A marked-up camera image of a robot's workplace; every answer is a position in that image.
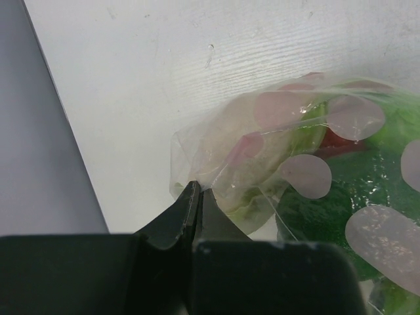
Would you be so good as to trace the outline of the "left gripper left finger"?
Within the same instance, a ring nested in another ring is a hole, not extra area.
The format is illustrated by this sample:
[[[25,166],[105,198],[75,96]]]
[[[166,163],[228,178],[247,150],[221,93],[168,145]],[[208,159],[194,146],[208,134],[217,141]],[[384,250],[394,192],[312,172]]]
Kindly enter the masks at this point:
[[[200,185],[132,234],[1,238],[2,314],[162,314],[187,294]]]

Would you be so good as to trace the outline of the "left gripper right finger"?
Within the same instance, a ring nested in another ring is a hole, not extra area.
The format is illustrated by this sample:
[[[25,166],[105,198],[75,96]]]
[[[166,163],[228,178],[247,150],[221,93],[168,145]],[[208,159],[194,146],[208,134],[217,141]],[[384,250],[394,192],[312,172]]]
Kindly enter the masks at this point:
[[[355,271],[334,245],[253,241],[201,195],[193,245],[194,314],[363,314]]]

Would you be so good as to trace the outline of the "clear zip top bag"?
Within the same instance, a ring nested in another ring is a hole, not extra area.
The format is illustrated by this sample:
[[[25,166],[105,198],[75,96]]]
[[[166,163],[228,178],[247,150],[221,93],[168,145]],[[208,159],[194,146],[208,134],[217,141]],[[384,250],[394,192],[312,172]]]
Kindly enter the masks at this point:
[[[211,189],[245,234],[339,246],[372,314],[419,313],[419,94],[312,72],[203,115],[171,140],[170,192]]]

